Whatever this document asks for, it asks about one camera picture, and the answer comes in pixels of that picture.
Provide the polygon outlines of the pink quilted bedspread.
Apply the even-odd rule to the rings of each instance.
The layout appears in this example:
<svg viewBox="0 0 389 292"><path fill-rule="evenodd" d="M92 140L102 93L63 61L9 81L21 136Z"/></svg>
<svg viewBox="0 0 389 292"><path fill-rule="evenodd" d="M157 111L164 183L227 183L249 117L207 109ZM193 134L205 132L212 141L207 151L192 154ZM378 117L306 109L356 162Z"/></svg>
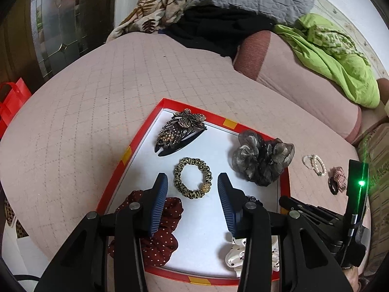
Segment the pink quilted bedspread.
<svg viewBox="0 0 389 292"><path fill-rule="evenodd" d="M134 135L163 98L295 146L292 195L343 213L346 199L302 164L348 167L356 149L331 128L241 73L230 59L162 34L127 34L78 59L22 107L1 140L1 184L22 226L54 257L95 209Z"/></svg>

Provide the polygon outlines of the red polka dot scrunchie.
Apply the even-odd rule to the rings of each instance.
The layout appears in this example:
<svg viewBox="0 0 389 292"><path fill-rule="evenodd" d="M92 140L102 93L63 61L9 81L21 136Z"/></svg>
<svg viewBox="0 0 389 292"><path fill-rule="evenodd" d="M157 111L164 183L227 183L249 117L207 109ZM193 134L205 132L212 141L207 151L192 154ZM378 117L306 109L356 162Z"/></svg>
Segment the red polka dot scrunchie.
<svg viewBox="0 0 389 292"><path fill-rule="evenodd" d="M178 249L178 241L173 235L184 212L178 197L167 197L157 232L151 239L141 240L143 263L146 267L164 266Z"/></svg>

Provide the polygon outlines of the red gift bag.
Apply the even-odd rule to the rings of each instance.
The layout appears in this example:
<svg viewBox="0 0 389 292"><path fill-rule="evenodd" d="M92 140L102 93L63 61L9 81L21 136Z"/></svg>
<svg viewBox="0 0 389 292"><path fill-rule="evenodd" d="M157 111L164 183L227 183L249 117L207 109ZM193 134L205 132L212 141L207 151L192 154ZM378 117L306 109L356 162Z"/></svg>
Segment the red gift bag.
<svg viewBox="0 0 389 292"><path fill-rule="evenodd" d="M1 90L3 89L5 89L5 98L1 100L0 138L3 137L20 108L32 96L22 78L19 78L16 82L2 82Z"/></svg>

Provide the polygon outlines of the pink bolster pillow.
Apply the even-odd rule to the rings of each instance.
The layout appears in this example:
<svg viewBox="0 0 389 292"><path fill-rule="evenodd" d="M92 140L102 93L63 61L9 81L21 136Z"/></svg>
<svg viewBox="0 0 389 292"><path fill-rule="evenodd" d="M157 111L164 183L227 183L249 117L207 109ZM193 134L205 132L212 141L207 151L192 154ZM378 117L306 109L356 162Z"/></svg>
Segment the pink bolster pillow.
<svg viewBox="0 0 389 292"><path fill-rule="evenodd" d="M263 30L238 47L234 69L298 105L354 143L362 123L361 108L334 82L302 65L290 45Z"/></svg>

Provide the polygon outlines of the stained glass wooden door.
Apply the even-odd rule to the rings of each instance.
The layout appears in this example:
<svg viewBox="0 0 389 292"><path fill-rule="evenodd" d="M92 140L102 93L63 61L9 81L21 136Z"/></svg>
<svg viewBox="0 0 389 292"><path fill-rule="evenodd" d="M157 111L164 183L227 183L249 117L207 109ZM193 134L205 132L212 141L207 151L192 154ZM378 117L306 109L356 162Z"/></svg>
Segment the stained glass wooden door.
<svg viewBox="0 0 389 292"><path fill-rule="evenodd" d="M11 0L1 4L1 82L22 78L32 92L101 46L115 0Z"/></svg>

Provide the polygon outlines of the leaf print cloth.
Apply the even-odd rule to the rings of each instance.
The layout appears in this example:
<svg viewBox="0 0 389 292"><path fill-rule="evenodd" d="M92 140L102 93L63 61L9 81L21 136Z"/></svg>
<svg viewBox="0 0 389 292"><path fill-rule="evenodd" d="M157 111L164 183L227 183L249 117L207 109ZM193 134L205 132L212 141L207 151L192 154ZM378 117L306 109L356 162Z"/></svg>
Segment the leaf print cloth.
<svg viewBox="0 0 389 292"><path fill-rule="evenodd" d="M108 35L111 42L130 32L152 32L178 22L192 0L138 0L132 12Z"/></svg>

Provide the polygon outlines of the pink plaid scrunchie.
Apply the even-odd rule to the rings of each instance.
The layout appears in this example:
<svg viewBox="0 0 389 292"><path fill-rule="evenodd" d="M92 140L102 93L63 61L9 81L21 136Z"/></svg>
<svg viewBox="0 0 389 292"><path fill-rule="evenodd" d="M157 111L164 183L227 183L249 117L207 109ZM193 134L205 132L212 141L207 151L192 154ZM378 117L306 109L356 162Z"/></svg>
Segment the pink plaid scrunchie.
<svg viewBox="0 0 389 292"><path fill-rule="evenodd" d="M346 190L347 178L345 176L342 167L332 168L331 177L330 177L330 186L334 194L337 194L339 192L344 192Z"/></svg>

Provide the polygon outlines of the rhinestone butterfly hair clip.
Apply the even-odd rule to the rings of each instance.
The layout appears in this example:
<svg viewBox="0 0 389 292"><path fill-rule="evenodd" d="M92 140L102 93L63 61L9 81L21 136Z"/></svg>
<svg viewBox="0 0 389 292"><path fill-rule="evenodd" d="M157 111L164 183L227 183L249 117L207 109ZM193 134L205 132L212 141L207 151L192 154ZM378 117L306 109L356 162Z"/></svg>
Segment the rhinestone butterfly hair clip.
<svg viewBox="0 0 389 292"><path fill-rule="evenodd" d="M197 139L207 127L206 116L186 108L175 112L158 133L154 152L159 157L173 154Z"/></svg>

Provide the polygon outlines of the grey organza scrunchie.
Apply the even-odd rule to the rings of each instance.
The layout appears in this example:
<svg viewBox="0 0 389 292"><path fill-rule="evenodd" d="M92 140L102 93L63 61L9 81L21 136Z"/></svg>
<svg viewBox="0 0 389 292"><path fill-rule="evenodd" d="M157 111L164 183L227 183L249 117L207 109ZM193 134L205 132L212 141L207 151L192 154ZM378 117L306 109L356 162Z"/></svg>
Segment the grey organza scrunchie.
<svg viewBox="0 0 389 292"><path fill-rule="evenodd" d="M260 187L267 187L276 181L290 165L295 155L295 146L280 140L264 140L252 130L245 130L238 136L239 148L231 157L234 171L246 180Z"/></svg>

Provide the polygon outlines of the black garment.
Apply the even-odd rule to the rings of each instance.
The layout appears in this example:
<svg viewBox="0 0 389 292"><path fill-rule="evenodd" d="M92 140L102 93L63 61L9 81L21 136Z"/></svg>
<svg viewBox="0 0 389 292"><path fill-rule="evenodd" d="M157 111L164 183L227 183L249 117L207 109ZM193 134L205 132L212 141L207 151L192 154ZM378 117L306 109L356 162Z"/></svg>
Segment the black garment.
<svg viewBox="0 0 389 292"><path fill-rule="evenodd" d="M275 22L253 11L215 5L191 7L163 33L187 48L212 51L234 59L238 46L250 35L273 29Z"/></svg>

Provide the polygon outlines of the green blanket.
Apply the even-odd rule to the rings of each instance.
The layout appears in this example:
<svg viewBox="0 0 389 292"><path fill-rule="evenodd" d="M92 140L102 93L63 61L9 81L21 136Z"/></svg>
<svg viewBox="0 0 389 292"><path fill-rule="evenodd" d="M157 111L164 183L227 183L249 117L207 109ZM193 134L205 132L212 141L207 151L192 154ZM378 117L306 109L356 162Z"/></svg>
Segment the green blanket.
<svg viewBox="0 0 389 292"><path fill-rule="evenodd" d="M380 92L371 64L340 27L309 13L294 27L276 24L274 32L305 67L335 82L349 100L364 108L378 107Z"/></svg>

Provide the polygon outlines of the white cherry print scrunchie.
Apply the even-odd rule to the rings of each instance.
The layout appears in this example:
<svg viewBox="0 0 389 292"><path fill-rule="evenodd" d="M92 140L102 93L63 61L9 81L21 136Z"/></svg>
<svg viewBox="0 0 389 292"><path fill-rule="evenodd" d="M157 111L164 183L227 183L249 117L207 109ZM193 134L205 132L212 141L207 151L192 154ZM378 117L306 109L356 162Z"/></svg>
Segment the white cherry print scrunchie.
<svg viewBox="0 0 389 292"><path fill-rule="evenodd" d="M241 277L243 269L243 261L245 256L246 239L232 238L232 248L225 256L225 263L227 267L233 269L237 277ZM278 237L272 236L272 271L278 273L280 270L280 256Z"/></svg>

